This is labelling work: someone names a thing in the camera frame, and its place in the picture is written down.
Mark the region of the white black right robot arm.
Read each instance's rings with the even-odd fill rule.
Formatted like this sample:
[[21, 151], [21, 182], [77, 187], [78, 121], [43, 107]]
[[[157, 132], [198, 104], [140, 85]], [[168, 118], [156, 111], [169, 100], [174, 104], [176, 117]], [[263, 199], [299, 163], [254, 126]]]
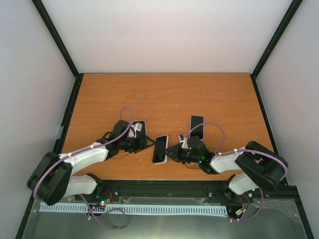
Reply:
[[180, 143], [165, 150], [175, 162], [197, 163], [206, 174], [220, 174], [225, 171], [242, 170], [228, 179], [226, 191], [242, 195], [260, 188], [274, 191], [288, 173], [288, 163], [256, 141], [230, 152], [211, 152], [198, 136], [180, 137]]

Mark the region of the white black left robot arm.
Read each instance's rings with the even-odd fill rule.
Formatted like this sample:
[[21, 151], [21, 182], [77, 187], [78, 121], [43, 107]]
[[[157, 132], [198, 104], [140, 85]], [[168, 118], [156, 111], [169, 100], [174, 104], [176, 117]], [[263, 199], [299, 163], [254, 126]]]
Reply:
[[57, 154], [53, 151], [44, 155], [27, 181], [27, 187], [47, 205], [54, 205], [62, 198], [87, 195], [99, 200], [106, 194], [107, 187], [102, 179], [93, 173], [75, 176], [78, 171], [95, 163], [100, 163], [124, 151], [138, 153], [154, 145], [147, 136], [144, 120], [129, 123], [118, 121], [113, 130], [91, 145], [71, 153]]

